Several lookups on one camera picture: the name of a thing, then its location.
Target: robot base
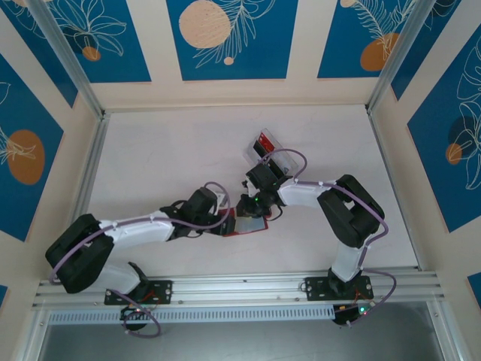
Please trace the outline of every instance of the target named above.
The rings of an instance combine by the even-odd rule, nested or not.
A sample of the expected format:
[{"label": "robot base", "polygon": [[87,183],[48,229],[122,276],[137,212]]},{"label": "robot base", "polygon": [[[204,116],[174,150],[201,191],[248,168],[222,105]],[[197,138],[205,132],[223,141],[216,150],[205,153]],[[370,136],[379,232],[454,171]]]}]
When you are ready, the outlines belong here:
[{"label": "robot base", "polygon": [[306,284],[307,301],[337,301],[339,299],[355,300],[361,294],[365,300],[374,298],[371,279],[368,276],[358,276],[352,280],[342,295],[336,294],[331,288],[328,277],[308,277],[304,279]]}]

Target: black end effector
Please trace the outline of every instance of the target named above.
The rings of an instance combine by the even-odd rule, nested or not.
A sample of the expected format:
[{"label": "black end effector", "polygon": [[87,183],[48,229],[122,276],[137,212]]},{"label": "black end effector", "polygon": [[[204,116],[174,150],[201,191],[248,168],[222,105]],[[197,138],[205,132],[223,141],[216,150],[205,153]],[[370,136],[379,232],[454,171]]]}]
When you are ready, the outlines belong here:
[{"label": "black end effector", "polygon": [[[383,209],[352,175],[344,175],[336,184],[359,197],[384,219]],[[360,204],[354,201],[349,209],[346,204],[352,199],[339,190],[330,189],[317,201],[337,238],[348,247],[362,247],[365,239],[379,229],[379,221]]]},{"label": "black end effector", "polygon": [[[91,214],[78,217],[45,253],[48,263],[55,267],[69,250],[99,229],[98,221]],[[102,234],[89,247],[83,246],[75,252],[57,272],[67,293],[79,293],[91,286],[112,248],[113,239]]]},{"label": "black end effector", "polygon": [[[189,200],[175,202],[173,205],[160,208],[160,211],[166,213],[169,218],[183,220],[184,222],[197,224],[199,226],[209,226],[210,224],[214,224],[215,222],[219,221],[222,217],[219,215],[213,215],[210,212],[212,209],[214,209],[215,212],[216,207],[216,194],[208,188],[202,187],[196,190],[194,194],[191,195]],[[169,238],[169,241],[179,237],[186,237],[192,231],[191,227],[178,223],[173,224],[174,231],[172,232],[172,236]]]},{"label": "black end effector", "polygon": [[247,194],[240,196],[237,204],[238,216],[265,217],[271,215],[273,205],[284,206],[277,191],[290,177],[286,176],[272,160],[267,164],[259,163],[248,171],[246,176],[259,192],[252,198]]}]

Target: robotic arm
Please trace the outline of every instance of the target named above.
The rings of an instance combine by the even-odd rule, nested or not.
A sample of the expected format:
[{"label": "robotic arm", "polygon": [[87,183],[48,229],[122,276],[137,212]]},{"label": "robotic arm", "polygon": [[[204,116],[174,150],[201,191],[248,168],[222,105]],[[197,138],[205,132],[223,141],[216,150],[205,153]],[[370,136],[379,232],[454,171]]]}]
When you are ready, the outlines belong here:
[{"label": "robotic arm", "polygon": [[242,195],[237,204],[239,215],[264,217],[270,214],[273,205],[303,205],[323,210],[340,241],[328,273],[328,291],[337,299],[349,299],[361,276],[365,246],[373,240],[379,219],[385,216],[364,187],[352,175],[325,184],[300,182],[276,174],[268,162],[260,162],[247,172],[243,185],[248,194]]},{"label": "robotic arm", "polygon": [[[300,182],[273,170],[269,161],[248,171],[243,185],[248,194],[243,194],[237,204],[239,217],[268,216],[273,205],[323,210],[340,241],[323,287],[328,288],[326,293],[331,299],[351,298],[362,273],[365,245],[373,240],[384,218],[382,208],[361,184],[351,175],[329,184]],[[80,216],[46,253],[53,273],[68,293],[104,287],[142,300],[152,292],[153,282],[134,263],[117,263],[109,260],[110,256],[140,244],[188,237],[192,231],[199,235],[206,230],[216,235],[229,234],[234,228],[232,217],[228,212],[218,215],[224,197],[230,208],[227,192],[221,187],[223,195],[216,194],[206,186],[187,201],[175,202],[144,217],[99,221],[91,214]]]},{"label": "robotic arm", "polygon": [[129,247],[188,236],[194,230],[220,234],[229,224],[228,218],[217,212],[224,201],[230,205],[227,193],[217,194],[202,187],[187,201],[175,202],[143,217],[109,221],[84,214],[45,256],[68,293],[104,287],[139,300],[152,291],[153,282],[133,262],[114,262],[110,257]]}]

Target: beige wall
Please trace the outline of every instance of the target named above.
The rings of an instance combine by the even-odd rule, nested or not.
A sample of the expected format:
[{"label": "beige wall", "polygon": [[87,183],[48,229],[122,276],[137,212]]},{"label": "beige wall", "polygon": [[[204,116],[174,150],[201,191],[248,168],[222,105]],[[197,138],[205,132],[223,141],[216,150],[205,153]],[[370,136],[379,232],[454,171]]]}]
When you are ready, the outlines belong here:
[{"label": "beige wall", "polygon": [[0,359],[7,361],[18,347],[23,327],[28,326],[26,316],[38,282],[47,276],[45,250],[70,220],[97,122],[81,97],[73,109],[68,106],[1,11],[0,34],[3,57],[64,131],[27,241],[0,232],[0,284],[9,289],[0,316]]},{"label": "beige wall", "polygon": [[481,271],[481,217],[448,233],[407,122],[479,26],[481,2],[463,0],[399,102],[389,91],[374,112],[401,207],[422,262],[435,269],[461,332],[481,359],[481,310],[467,276]]},{"label": "beige wall", "polygon": [[318,80],[339,0],[300,0],[285,80],[183,82],[166,1],[128,0],[151,83],[96,83],[106,109],[193,105],[364,104],[376,77]]}]

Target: white robotic arm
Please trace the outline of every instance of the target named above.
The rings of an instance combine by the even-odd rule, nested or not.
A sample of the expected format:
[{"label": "white robotic arm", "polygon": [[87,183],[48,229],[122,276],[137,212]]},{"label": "white robotic arm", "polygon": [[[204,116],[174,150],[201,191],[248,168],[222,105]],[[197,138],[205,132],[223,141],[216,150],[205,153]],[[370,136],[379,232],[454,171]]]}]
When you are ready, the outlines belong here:
[{"label": "white robotic arm", "polygon": [[99,221],[84,214],[48,249],[47,261],[68,293],[104,287],[136,299],[143,297],[150,290],[144,273],[133,262],[115,262],[112,256],[126,248],[188,236],[192,231],[201,234],[208,230],[218,235],[228,232],[225,228],[230,216],[220,216],[218,210],[225,200],[230,207],[230,200],[223,187],[216,185],[224,193],[204,186],[187,201],[175,202],[147,216]]},{"label": "white robotic arm", "polygon": [[[278,193],[282,203],[288,205],[304,205],[306,207],[321,209],[318,198],[331,187],[319,184],[300,184],[293,179],[280,186]],[[351,281],[360,271],[359,260],[364,251],[365,244],[360,248],[349,247],[343,242],[338,242],[336,260],[331,270],[343,282]]]}]

